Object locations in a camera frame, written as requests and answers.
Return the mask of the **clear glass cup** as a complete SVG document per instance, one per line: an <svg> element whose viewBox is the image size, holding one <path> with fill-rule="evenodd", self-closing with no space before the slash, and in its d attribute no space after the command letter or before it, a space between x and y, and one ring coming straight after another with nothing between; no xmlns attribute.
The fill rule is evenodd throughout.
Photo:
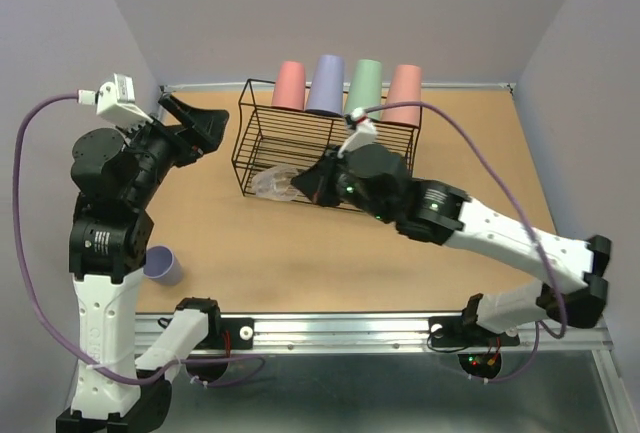
<svg viewBox="0 0 640 433"><path fill-rule="evenodd" d="M301 170L297 167L279 164L258 172L250 182L251 192L257 197L273 201L293 201L299 190L291 184Z"/></svg>

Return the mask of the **black wire dish rack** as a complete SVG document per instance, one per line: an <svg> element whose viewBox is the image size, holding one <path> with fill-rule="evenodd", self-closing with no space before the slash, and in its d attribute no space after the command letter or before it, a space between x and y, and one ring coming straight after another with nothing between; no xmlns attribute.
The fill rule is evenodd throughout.
<svg viewBox="0 0 640 433"><path fill-rule="evenodd" d="M358 133L346 116L262 102L256 97L262 84L247 80L238 101L231 161L242 194L391 222L413 173L422 124L390 119L382 98L367 107Z"/></svg>

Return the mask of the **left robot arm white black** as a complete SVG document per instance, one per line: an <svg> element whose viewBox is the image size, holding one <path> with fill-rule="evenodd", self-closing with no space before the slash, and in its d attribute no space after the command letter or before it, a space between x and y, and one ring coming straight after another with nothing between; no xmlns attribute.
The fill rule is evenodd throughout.
<svg viewBox="0 0 640 433"><path fill-rule="evenodd" d="M172 384L197 345L215 345L223 324L218 303L186 298L145 353L135 351L136 302L153 221L147 206L167 173L216 151L229 119L165 94L175 119L132 125L112 121L72 149L78 187L69 239L69 269L80 320L78 377L60 432L151 432L164 422Z"/></svg>

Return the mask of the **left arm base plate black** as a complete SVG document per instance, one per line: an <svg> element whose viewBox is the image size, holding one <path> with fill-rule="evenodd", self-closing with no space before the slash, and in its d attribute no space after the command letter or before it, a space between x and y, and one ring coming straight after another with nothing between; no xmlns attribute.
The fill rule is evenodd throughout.
<svg viewBox="0 0 640 433"><path fill-rule="evenodd" d="M197 350L251 350L253 348L255 321L251 317L223 317L217 337L208 336Z"/></svg>

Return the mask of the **red plastic cup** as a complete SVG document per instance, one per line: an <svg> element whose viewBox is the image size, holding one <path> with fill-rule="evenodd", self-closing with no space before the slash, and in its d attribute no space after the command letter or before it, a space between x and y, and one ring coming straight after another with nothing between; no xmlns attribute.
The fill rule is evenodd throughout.
<svg viewBox="0 0 640 433"><path fill-rule="evenodd" d="M271 100L276 108L302 110L305 104L306 71L302 63L285 61L280 66Z"/></svg>

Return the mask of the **purple plastic cup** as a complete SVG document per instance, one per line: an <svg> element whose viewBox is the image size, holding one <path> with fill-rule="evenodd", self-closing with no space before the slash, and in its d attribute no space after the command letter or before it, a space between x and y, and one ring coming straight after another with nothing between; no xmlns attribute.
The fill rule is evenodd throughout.
<svg viewBox="0 0 640 433"><path fill-rule="evenodd" d="M343 113L344 59L322 55L316 64L305 110L324 116Z"/></svg>
<svg viewBox="0 0 640 433"><path fill-rule="evenodd" d="M144 276L161 286L173 287L184 278L184 272L174 252L162 245L149 248L146 252Z"/></svg>

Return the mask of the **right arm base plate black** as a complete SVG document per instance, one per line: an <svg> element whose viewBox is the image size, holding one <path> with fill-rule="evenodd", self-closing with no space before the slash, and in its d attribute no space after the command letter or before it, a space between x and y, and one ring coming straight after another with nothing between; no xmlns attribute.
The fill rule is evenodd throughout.
<svg viewBox="0 0 640 433"><path fill-rule="evenodd" d="M466 324L461 316L432 316L429 318L431 344L439 349L462 347L512 347L520 345L518 335L494 333L475 324Z"/></svg>

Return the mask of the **green plastic cup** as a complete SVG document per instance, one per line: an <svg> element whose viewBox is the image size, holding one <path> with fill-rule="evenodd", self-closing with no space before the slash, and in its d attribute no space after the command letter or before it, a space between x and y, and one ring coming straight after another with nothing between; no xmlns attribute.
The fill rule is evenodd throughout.
<svg viewBox="0 0 640 433"><path fill-rule="evenodd" d="M343 116L356 108L370 108L381 104L382 63L377 60L360 59L352 76Z"/></svg>

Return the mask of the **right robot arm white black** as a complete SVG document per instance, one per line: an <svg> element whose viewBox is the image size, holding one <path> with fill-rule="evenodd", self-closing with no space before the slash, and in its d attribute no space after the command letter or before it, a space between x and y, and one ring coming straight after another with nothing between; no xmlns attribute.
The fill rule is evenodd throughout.
<svg viewBox="0 0 640 433"><path fill-rule="evenodd" d="M330 148L291 184L315 205L346 202L409 239L474 252L532 276L510 292L468 300L451 331L472 343L545 319L589 329L606 307L608 238L527 228L459 188L412 177L404 158L380 144L344 154Z"/></svg>

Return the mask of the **pink plastic cup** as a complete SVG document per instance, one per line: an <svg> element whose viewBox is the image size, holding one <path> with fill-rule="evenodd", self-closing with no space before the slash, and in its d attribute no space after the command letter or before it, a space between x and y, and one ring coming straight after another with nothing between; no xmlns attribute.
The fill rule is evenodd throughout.
<svg viewBox="0 0 640 433"><path fill-rule="evenodd" d="M422 69L416 65L398 65L387 93L386 103L418 102L421 100ZM418 127L420 124L420 107L405 106L386 109L381 120L394 124Z"/></svg>

